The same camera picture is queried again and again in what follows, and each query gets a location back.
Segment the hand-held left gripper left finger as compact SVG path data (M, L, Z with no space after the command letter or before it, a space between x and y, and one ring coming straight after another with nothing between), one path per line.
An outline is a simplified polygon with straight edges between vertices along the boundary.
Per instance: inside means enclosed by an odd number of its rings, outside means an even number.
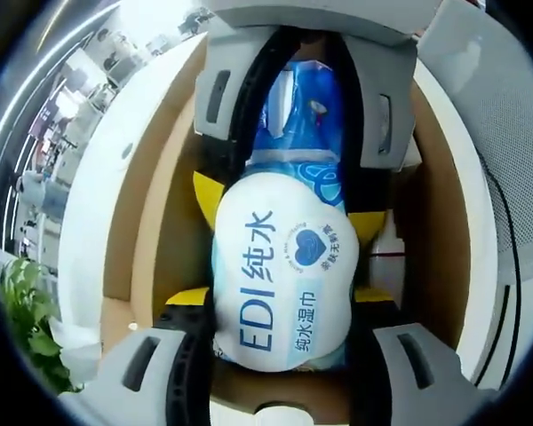
M125 337L78 395L93 425L209 425L215 315L208 288L170 298L151 328Z

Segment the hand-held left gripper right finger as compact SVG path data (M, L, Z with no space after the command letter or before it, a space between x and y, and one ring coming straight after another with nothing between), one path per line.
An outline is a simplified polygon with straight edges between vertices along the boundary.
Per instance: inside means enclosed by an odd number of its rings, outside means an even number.
M353 292L346 339L352 425L463 425L475 411L475 388L458 355L392 297Z

